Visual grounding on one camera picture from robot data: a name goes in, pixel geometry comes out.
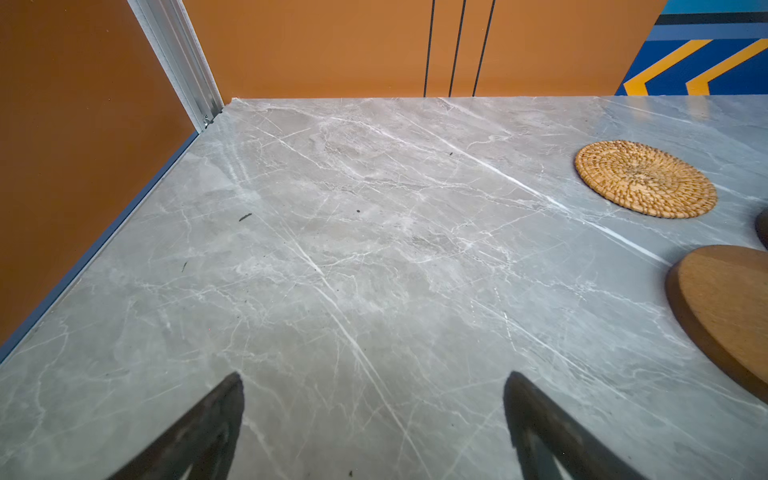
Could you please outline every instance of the blue painted wall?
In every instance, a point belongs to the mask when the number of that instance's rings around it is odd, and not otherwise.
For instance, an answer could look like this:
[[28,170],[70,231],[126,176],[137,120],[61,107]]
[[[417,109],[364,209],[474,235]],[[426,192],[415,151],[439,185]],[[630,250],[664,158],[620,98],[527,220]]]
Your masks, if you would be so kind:
[[768,0],[669,0],[661,14],[724,12],[768,12]]
[[[768,38],[768,0],[669,0],[616,94],[626,95],[624,82],[689,40],[711,40],[645,84],[650,95],[685,95],[687,81],[761,38]],[[709,86],[711,94],[768,94],[768,49]]]

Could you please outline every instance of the woven rattan coaster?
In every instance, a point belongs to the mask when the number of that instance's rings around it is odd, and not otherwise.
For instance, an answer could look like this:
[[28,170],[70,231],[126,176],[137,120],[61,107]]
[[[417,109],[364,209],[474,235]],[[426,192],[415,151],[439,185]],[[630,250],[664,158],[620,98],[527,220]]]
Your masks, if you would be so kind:
[[701,172],[666,152],[631,141],[598,141],[576,155],[576,170],[594,191],[622,207],[664,218],[691,218],[717,203]]

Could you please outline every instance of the dark wooden object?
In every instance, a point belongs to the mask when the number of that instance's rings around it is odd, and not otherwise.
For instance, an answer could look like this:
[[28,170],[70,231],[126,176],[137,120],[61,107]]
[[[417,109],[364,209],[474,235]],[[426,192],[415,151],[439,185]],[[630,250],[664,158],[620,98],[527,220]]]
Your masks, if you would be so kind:
[[520,372],[507,379],[504,412],[525,480],[562,478],[552,453],[576,480],[645,480]]
[[763,242],[765,248],[768,248],[768,208],[757,216],[755,220],[755,229],[757,229],[757,238]]
[[108,480],[225,480],[243,418],[243,381],[231,373]]
[[701,351],[768,402],[768,253],[698,248],[670,270],[667,298]]

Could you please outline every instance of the round coaster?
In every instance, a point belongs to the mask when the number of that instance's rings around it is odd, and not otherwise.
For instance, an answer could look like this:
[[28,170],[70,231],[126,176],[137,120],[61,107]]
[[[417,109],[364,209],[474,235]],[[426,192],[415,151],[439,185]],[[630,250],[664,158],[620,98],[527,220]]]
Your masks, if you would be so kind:
[[664,218],[691,218],[717,203],[701,172],[666,152],[625,140],[598,141],[576,155],[576,170],[594,191],[622,207]]
[[667,274],[667,298],[691,340],[768,403],[768,252],[697,248]]

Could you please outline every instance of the blue wall mural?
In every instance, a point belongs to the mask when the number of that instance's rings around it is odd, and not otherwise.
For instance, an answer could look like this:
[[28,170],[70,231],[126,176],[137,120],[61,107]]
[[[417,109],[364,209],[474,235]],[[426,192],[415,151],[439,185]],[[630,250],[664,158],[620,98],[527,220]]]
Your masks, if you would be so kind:
[[669,0],[616,94],[768,94],[768,0]]

